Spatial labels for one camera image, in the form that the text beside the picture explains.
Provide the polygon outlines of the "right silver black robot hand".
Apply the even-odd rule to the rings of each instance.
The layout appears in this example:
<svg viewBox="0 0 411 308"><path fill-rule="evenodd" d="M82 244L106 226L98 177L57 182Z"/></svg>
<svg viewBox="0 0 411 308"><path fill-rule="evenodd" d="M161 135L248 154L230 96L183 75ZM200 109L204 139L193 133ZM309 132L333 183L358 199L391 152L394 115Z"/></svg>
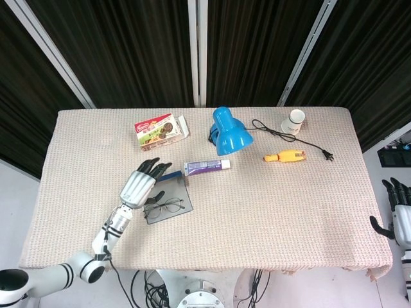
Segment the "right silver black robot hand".
<svg viewBox="0 0 411 308"><path fill-rule="evenodd" d="M369 216L371 226L379 235L395 240L402 249L411 250L411 187L394 177L381 182L389 197L392 228L381 227L374 216Z"/></svg>

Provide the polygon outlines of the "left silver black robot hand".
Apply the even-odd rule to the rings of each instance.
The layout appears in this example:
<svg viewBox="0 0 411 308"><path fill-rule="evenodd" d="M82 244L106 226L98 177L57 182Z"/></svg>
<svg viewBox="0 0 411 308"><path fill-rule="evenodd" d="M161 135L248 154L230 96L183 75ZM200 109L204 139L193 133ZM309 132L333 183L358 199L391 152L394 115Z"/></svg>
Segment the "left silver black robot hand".
<svg viewBox="0 0 411 308"><path fill-rule="evenodd" d="M140 209L146 203L158 179L172 166L171 162L159 163L159 160L159 157L145 160L131 173L119 195L122 205Z"/></svg>

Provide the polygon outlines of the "blue glasses case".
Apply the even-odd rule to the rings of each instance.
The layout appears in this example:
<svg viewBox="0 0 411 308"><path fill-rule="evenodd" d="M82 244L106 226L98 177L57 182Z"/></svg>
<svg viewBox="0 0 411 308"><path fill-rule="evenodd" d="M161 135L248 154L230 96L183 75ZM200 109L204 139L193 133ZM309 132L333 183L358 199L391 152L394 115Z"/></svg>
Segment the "blue glasses case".
<svg viewBox="0 0 411 308"><path fill-rule="evenodd" d="M186 214L193 210L193 206L188 194L186 183L184 180L184 175L181 171L175 171L167 175L163 175L155 184L152 189L144 207L143 207L143 217L144 217L144 208L148 205L154 203L164 203L168 199L179 198L182 199L182 205L185 206L185 209L179 210L175 213L170 213L168 211L162 210L162 214L159 218L150 219L144 218L148 225L158 223L170 218L174 218L179 215Z"/></svg>

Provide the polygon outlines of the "wire-frame eyeglasses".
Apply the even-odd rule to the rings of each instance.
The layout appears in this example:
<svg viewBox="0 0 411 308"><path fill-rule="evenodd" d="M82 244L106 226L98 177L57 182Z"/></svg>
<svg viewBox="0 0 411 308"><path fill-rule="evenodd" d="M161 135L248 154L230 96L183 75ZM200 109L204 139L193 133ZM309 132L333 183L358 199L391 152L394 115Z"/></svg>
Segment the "wire-frame eyeglasses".
<svg viewBox="0 0 411 308"><path fill-rule="evenodd" d="M179 210L185 209L182 205L183 200L179 198L172 198L166 200L164 203L154 203L148 205L144 208L144 218L156 219L162 214L162 210L168 211L170 213L178 212Z"/></svg>

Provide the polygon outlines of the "robot base with metal flange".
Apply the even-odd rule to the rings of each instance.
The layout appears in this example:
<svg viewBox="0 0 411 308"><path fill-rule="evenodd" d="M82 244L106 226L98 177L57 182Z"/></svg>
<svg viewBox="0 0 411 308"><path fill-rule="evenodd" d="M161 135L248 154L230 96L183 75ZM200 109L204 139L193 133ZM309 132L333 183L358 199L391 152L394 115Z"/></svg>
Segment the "robot base with metal flange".
<svg viewBox="0 0 411 308"><path fill-rule="evenodd" d="M244 269L156 271L166 286L170 308L240 308L257 294L263 270L257 269L250 283L250 294L235 296L235 289Z"/></svg>

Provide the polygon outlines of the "open cookie carton box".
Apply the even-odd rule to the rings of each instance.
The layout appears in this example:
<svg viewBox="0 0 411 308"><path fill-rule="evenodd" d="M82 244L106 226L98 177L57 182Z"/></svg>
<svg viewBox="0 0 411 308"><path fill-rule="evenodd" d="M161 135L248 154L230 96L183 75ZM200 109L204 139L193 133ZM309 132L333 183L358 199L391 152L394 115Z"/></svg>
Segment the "open cookie carton box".
<svg viewBox="0 0 411 308"><path fill-rule="evenodd" d="M184 116L175 117L172 113L136 123L134 129L143 151L179 142L189 135Z"/></svg>

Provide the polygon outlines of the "black plastic storage bin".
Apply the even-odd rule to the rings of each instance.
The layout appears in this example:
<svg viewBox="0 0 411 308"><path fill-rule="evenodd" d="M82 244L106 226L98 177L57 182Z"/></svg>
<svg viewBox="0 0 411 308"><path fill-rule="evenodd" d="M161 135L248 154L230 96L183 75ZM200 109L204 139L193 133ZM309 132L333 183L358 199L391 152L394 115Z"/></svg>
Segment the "black plastic storage bin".
<svg viewBox="0 0 411 308"><path fill-rule="evenodd" d="M411 167L411 150L383 148L377 154L382 167Z"/></svg>

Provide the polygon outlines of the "beige cloth-covered table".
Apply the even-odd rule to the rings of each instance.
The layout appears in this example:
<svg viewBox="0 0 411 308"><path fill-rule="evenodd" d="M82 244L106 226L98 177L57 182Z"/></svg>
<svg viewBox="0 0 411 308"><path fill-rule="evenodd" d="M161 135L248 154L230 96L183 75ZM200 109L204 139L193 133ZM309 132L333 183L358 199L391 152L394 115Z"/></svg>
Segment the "beige cloth-covered table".
<svg viewBox="0 0 411 308"><path fill-rule="evenodd" d="M307 159L266 163L263 157L296 143L253 132L251 146L229 156L231 168L186 180L193 210L148 225L137 210L112 254L126 269L298 271L317 267L367 270L380 278L392 267L385 237L369 216L380 212L350 112L306 107L300 138ZM142 151L134 125L166 109L82 109L58 113L42 169L20 266L64 262L91 243L132 171L159 157L171 170L217 159L208 141L210 108L176 108L189 137Z"/></svg>

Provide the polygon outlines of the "purple toothpaste tube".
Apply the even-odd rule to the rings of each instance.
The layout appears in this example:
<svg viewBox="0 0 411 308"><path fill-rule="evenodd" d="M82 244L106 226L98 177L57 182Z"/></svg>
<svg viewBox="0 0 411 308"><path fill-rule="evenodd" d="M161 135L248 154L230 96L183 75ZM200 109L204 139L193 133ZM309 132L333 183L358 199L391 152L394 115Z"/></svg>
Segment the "purple toothpaste tube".
<svg viewBox="0 0 411 308"><path fill-rule="evenodd" d="M230 168L231 162L229 159L187 162L184 164L184 174L185 176L193 176L202 173L222 171Z"/></svg>

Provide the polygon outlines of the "blue desk lamp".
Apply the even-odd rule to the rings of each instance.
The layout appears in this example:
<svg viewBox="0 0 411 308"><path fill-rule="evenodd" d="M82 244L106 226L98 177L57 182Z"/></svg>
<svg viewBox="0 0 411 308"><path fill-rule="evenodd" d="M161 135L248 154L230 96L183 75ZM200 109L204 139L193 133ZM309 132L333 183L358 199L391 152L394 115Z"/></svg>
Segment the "blue desk lamp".
<svg viewBox="0 0 411 308"><path fill-rule="evenodd" d="M213 120L208 140L216 147L218 156L230 155L254 142L245 125L232 116L229 108L218 107L213 112Z"/></svg>

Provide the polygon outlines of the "yellow rubber chicken toy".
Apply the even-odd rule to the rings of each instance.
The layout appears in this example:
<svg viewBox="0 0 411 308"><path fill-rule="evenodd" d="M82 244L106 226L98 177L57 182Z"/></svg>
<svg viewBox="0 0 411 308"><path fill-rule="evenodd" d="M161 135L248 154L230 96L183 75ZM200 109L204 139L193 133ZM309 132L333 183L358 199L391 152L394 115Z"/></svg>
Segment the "yellow rubber chicken toy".
<svg viewBox="0 0 411 308"><path fill-rule="evenodd" d="M306 154L301 150L284 150L273 155L265 155L263 160L265 162L300 162L306 160Z"/></svg>

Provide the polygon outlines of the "black pleated curtain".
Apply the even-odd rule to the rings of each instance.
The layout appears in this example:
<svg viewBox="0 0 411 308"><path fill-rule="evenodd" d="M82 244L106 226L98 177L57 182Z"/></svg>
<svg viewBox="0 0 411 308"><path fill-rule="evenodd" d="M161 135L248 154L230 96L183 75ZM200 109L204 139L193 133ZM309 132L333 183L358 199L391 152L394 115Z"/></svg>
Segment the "black pleated curtain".
<svg viewBox="0 0 411 308"><path fill-rule="evenodd" d="M188 0L23 0L97 108L193 107ZM206 105L272 107L324 0L208 0ZM411 122L411 0L337 0L286 106L344 107L361 149ZM40 178L83 105L0 0L0 160Z"/></svg>

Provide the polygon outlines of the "white paper cup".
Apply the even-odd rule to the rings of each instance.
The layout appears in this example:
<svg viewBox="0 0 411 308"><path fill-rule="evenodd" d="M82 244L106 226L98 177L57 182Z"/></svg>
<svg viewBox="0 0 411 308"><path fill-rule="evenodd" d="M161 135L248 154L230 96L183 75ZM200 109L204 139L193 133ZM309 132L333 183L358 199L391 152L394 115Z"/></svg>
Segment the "white paper cup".
<svg viewBox="0 0 411 308"><path fill-rule="evenodd" d="M300 109L293 109L288 117L281 123L281 129L284 133L297 135L305 120L305 113Z"/></svg>

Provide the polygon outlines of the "white upright frame post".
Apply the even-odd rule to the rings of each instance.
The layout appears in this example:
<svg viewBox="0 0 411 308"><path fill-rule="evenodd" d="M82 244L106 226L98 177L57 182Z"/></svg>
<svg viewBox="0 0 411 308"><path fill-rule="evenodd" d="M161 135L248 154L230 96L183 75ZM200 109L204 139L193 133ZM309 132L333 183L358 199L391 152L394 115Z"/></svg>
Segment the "white upright frame post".
<svg viewBox="0 0 411 308"><path fill-rule="evenodd" d="M193 102L207 105L208 0L187 0Z"/></svg>

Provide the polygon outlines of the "white slanted frame post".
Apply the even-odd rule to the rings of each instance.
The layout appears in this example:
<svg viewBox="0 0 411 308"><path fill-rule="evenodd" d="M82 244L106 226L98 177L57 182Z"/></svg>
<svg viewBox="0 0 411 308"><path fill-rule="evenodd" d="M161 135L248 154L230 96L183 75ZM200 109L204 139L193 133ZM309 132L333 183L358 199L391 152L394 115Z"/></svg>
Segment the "white slanted frame post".
<svg viewBox="0 0 411 308"><path fill-rule="evenodd" d="M84 108L95 109L96 105L92 101L84 86L79 81L77 75L63 57L57 45L54 43L49 33L43 27L26 0L3 0L11 9L17 20L22 24L36 45L41 49L51 65L56 69L60 77L83 105Z"/></svg>
<svg viewBox="0 0 411 308"><path fill-rule="evenodd" d="M320 7L320 10L314 20L311 30L308 33L308 36L306 37L306 40L301 49L301 52L299 53L299 56L296 60L296 63L279 97L279 100L277 102L277 107L285 106L285 103L291 91L293 90L302 70L304 69L306 62L308 61L311 55L311 52L313 48L315 47L320 37L320 34L322 33L322 30L324 29L329 19L329 16L333 12L337 3L338 3L338 0L323 0L322 6Z"/></svg>

